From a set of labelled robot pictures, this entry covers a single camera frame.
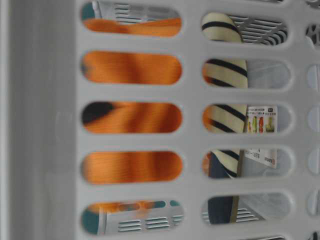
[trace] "product label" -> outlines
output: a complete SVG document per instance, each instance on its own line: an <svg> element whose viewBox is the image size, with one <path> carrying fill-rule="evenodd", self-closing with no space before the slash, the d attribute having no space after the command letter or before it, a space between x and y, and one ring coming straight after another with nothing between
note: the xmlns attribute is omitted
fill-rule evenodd
<svg viewBox="0 0 320 240"><path fill-rule="evenodd" d="M248 106L246 132L249 134L276 133L278 129L277 106ZM277 168L277 150L249 148L244 156L272 168Z"/></svg>

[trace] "laundry basket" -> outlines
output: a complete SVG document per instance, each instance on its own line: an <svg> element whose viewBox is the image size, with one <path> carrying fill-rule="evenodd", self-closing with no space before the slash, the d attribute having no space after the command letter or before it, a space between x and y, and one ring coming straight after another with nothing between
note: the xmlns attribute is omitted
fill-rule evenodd
<svg viewBox="0 0 320 240"><path fill-rule="evenodd" d="M179 16L183 25L172 38L92 32L81 21L85 4L92 5L95 18L124 25ZM308 212L319 205L316 197L308 200L320 183L308 169L308 156L320 141L308 126L319 125L319 112L309 114L320 100L320 67L314 66L320 65L319 5L317 0L1 0L0 239L307 240L320 231L319 216ZM228 14L247 44L208 41L201 21L209 12ZM260 30L252 32L253 25ZM174 55L183 75L171 86L95 84L81 68L92 50ZM206 86L201 69L212 57L246 59L249 89ZM290 80L261 85L265 72ZM173 103L182 110L183 123L171 134L94 135L84 129L81 114L98 101ZM280 105L289 116L281 120L289 123L275 134L209 134L201 116L212 103ZM287 164L277 170L251 161L243 166L243 175L255 170L269 177L204 177L203 156L230 148L281 149ZM82 176L91 152L146 150L179 154L181 176L114 185L92 185ZM314 157L311 166L318 161ZM209 224L209 198L264 193L283 194L289 213L266 220L253 198L240 197L236 222L241 224ZM91 204L143 199L164 201L165 207L139 219L135 211L101 214L98 235L84 230L83 212Z"/></svg>

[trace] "orange towel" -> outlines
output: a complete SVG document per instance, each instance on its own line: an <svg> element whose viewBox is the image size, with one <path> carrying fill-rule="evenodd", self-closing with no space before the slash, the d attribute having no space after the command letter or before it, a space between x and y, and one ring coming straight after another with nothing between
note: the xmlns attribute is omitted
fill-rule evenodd
<svg viewBox="0 0 320 240"><path fill-rule="evenodd" d="M105 19L84 23L90 30L171 37L181 28L181 20L121 25ZM178 81L182 68L169 55L93 51L83 59L85 76L96 83L170 85ZM86 123L85 128L98 133L169 133L182 122L181 112L172 104L115 102L108 114ZM92 184L169 181L182 171L182 161L172 152L96 152L83 165L84 177ZM91 210L119 211L121 202L101 203Z"/></svg>

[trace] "cream and black striped cloth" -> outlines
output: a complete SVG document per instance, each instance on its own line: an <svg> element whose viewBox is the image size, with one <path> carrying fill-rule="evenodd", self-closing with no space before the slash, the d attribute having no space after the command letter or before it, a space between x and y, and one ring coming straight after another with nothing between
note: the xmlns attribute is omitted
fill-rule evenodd
<svg viewBox="0 0 320 240"><path fill-rule="evenodd" d="M212 41L242 43L234 22L225 14L209 13L203 18L202 30ZM204 66L204 77L212 87L248 88L247 63L241 59L210 59ZM213 133L243 133L247 105L215 104L206 110L206 128ZM240 160L239 149L213 150L209 156L208 175L215 179L235 178ZM211 224L235 222L238 211L237 196L213 197L208 200Z"/></svg>
<svg viewBox="0 0 320 240"><path fill-rule="evenodd" d="M242 43L242 37L234 22L223 13L209 13L203 18L202 30L212 41ZM213 87L248 88L247 63L242 59L210 59L204 66L204 75ZM243 133L246 121L247 105L215 104L209 107L207 128L216 134ZM218 159L215 167L223 169L224 174L215 174L217 169L209 171L212 178L237 176L239 149L213 150Z"/></svg>

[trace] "white plastic surface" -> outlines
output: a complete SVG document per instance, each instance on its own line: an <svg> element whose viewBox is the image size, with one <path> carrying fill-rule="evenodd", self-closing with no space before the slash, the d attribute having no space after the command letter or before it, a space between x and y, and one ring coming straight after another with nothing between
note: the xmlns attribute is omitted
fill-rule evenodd
<svg viewBox="0 0 320 240"><path fill-rule="evenodd" d="M185 219L177 229L132 234L130 240L256 239L270 234L304 240L319 229L307 211L307 198L319 189L319 176L308 170L311 150L320 135L307 121L319 105L306 72L320 64L320 52L305 41L305 30L320 11L303 0L280 4L247 0L135 0L170 7L183 19L181 33L169 39L88 31L80 12L87 0L2 0L0 137L1 240L101 240L81 226L92 203L128 198L172 198L181 202ZM202 17L211 11L271 17L287 23L291 35L277 47L208 41ZM99 85L83 76L80 62L88 51L108 50L174 54L183 76L173 86ZM291 73L283 89L220 89L202 80L203 63L212 57L284 62ZM80 115L93 101L172 102L183 111L183 125L172 134L92 135ZM212 103L281 104L289 110L289 127L279 134L208 133L202 112ZM284 177L216 180L203 176L201 159L209 149L282 148L292 162ZM94 186L81 176L84 157L93 151L172 150L184 160L174 182ZM209 227L201 204L214 196L280 192L290 202L283 220ZM112 236L111 240L128 239Z"/></svg>

